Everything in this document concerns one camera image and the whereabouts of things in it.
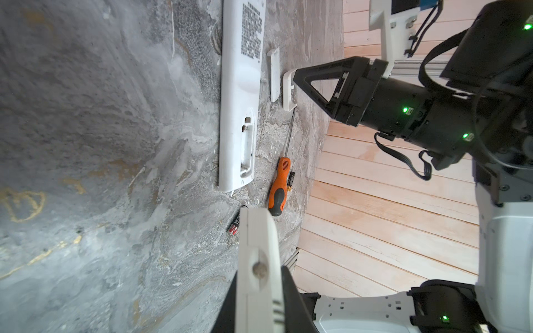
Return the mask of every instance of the wooden plank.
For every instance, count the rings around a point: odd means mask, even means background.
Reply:
[[[472,284],[477,281],[476,274],[460,270],[309,214],[305,215],[302,228],[426,279]]]
[[[424,42],[442,41],[449,37],[458,34],[459,32],[468,29],[474,20],[462,20],[453,22],[436,22],[424,35]],[[421,24],[415,25],[415,30],[418,30]],[[354,31],[351,33],[344,33],[344,46],[360,46],[381,44],[381,31],[377,30],[363,30]]]
[[[361,11],[367,11],[370,7],[370,1],[369,0],[344,0],[343,6],[342,6],[342,12],[343,13],[352,13],[352,12],[361,12]]]
[[[419,286],[426,280],[307,230],[301,231],[298,244],[309,253],[396,291]]]
[[[313,273],[310,273],[298,265],[294,270],[293,276],[294,282],[298,288],[306,290],[309,293],[319,293],[321,295],[332,297],[358,297],[356,294],[343,289]]]
[[[438,198],[424,193],[412,192],[388,184],[378,183],[364,178],[343,175],[323,169],[316,169],[314,179],[324,183],[337,185],[345,189],[399,202],[407,206],[417,207],[427,210],[428,212],[434,212],[444,216],[479,224],[478,208],[462,202]]]
[[[450,266],[478,273],[479,250],[463,243],[315,197],[309,198],[307,213]]]
[[[349,50],[350,48],[351,47],[345,47],[344,48],[344,57],[345,58],[349,58],[351,56],[355,56],[356,55],[356,56],[364,56],[364,57],[370,59],[370,61],[373,61],[375,59],[381,59],[381,55],[379,55],[379,54],[377,54],[377,55],[376,54],[372,54],[372,55],[350,54],[350,50]],[[420,61],[422,61],[422,60],[424,60],[426,58],[426,56],[427,56],[427,54],[418,54],[417,53],[417,54],[413,55],[412,58],[409,58],[409,60],[420,60]],[[438,60],[438,61],[448,61],[448,60],[450,60],[450,58],[451,58],[450,54],[443,54],[443,55],[437,55],[434,59]]]
[[[338,121],[330,121],[327,135],[345,137],[347,139],[354,139],[359,141],[374,142],[374,133],[377,131],[370,127],[359,125],[357,127],[347,124],[339,123]],[[401,139],[395,139],[394,141],[384,140],[383,144],[387,147],[400,147],[421,151],[422,148],[406,142]],[[472,159],[472,156],[465,154],[464,159]]]
[[[387,142],[387,140],[381,139],[380,142]],[[395,150],[410,158],[413,162],[413,165],[419,172],[424,172],[424,165],[418,158],[417,151],[406,148],[395,148]],[[375,143],[366,141],[358,141],[328,135],[326,136],[322,151],[363,159],[366,161],[392,165],[402,169],[409,169],[407,164],[390,156],[381,150]],[[433,175],[457,179],[465,182],[474,182],[474,177],[472,176],[472,161],[466,159],[462,159],[458,163],[452,164],[444,170],[433,170]]]
[[[416,50],[415,55],[428,54],[435,46],[439,45],[440,41],[436,42],[421,42],[420,46]],[[444,55],[452,55],[455,52],[455,48],[452,48],[449,51],[444,52]],[[345,46],[344,47],[344,56],[379,56],[381,54],[381,44],[372,44],[372,45],[357,45],[357,46]]]
[[[479,227],[475,224],[319,181],[314,182],[311,196],[479,247]]]
[[[396,294],[395,290],[380,285],[359,274],[349,271],[331,261],[320,258],[305,250],[300,250],[298,266],[360,297],[374,297]]]
[[[368,30],[368,11],[342,15],[343,32]]]
[[[371,181],[396,186],[435,197],[476,205],[474,183],[433,176],[426,182],[411,170],[365,161],[362,159],[322,152],[318,168],[365,178]]]

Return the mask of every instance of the orange screwdriver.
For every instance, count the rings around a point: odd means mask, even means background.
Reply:
[[[279,159],[278,162],[278,175],[276,180],[270,188],[270,194],[268,197],[268,210],[272,216],[280,216],[283,213],[283,208],[287,202],[287,177],[290,172],[290,158],[287,157],[289,152],[290,136],[293,133],[294,115],[296,114],[296,108],[293,110],[293,116],[290,119],[289,137],[287,139],[287,147],[285,148],[285,155]]]

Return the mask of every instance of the white mounting bracket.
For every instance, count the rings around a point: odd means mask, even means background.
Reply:
[[[291,69],[283,74],[283,109],[287,112],[291,112],[296,107],[292,97],[292,90],[294,89],[293,75],[296,70]]]
[[[392,0],[370,0],[368,30],[381,29],[381,59],[389,65],[383,74],[388,78],[396,60],[407,59],[405,50],[411,48],[410,36],[416,34],[414,22],[420,7],[391,14]]]

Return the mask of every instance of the round screw head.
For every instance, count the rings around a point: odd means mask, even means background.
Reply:
[[[258,279],[266,278],[268,275],[268,267],[262,262],[256,262],[252,267],[252,273]]]

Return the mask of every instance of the white plastic panel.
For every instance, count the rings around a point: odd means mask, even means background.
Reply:
[[[266,208],[241,208],[236,333],[284,333],[278,232]]]
[[[225,1],[222,22],[219,189],[254,179],[265,2]]]
[[[479,280],[485,318],[500,333],[533,332],[533,202],[492,204],[476,186],[479,206]]]
[[[314,312],[314,325],[320,333],[420,333],[411,325],[409,317],[415,315],[415,307],[405,291],[383,297],[322,295]]]
[[[270,101],[274,103],[279,98],[279,47],[266,55],[270,58]]]

